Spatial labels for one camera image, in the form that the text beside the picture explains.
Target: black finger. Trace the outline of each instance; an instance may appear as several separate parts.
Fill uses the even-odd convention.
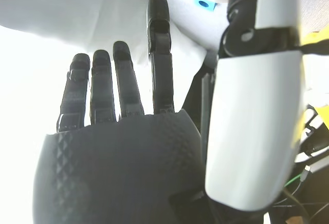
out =
[[[90,58],[79,53],[74,56],[67,73],[57,132],[75,130],[84,126]]]
[[[91,92],[91,123],[95,124],[116,121],[111,61],[108,52],[105,50],[97,50],[94,53]]]
[[[154,113],[175,112],[167,0],[149,0],[149,59],[152,64]]]
[[[113,57],[117,74],[121,117],[144,115],[128,45],[125,42],[116,42],[113,45]]]

